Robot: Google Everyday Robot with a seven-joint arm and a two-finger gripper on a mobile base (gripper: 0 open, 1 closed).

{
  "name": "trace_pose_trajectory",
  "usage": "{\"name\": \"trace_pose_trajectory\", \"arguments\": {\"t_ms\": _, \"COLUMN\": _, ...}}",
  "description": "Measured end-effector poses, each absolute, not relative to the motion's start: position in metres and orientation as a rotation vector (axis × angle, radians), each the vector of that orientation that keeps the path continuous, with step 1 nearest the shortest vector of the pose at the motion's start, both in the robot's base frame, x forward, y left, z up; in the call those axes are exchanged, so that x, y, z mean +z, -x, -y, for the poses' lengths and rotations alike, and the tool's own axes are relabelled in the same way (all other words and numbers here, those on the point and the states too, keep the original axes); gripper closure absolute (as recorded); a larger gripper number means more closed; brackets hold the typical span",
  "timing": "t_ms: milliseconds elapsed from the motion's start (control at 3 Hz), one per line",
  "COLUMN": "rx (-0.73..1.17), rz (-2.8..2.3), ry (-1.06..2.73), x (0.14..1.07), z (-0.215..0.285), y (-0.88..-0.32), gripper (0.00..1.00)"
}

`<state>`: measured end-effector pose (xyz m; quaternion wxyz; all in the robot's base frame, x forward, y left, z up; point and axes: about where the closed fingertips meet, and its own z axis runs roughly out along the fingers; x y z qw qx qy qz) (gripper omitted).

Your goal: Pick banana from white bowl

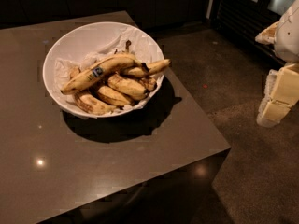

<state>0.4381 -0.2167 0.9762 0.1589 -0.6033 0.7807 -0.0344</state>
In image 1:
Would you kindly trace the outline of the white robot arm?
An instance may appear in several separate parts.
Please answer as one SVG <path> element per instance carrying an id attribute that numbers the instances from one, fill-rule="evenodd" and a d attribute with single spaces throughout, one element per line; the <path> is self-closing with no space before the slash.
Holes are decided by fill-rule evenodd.
<path id="1" fill-rule="evenodd" d="M 299 0 L 255 41 L 273 45 L 275 55 L 285 62 L 278 71 L 269 71 L 256 118 L 260 126 L 270 128 L 280 124 L 299 101 Z"/>

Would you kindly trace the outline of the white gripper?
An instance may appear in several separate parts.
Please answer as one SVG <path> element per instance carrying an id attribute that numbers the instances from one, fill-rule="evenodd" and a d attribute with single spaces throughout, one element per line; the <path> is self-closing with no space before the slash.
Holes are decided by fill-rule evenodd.
<path id="1" fill-rule="evenodd" d="M 299 64 L 289 63 L 278 71 L 270 70 L 256 118 L 260 126 L 274 127 L 299 101 Z"/>

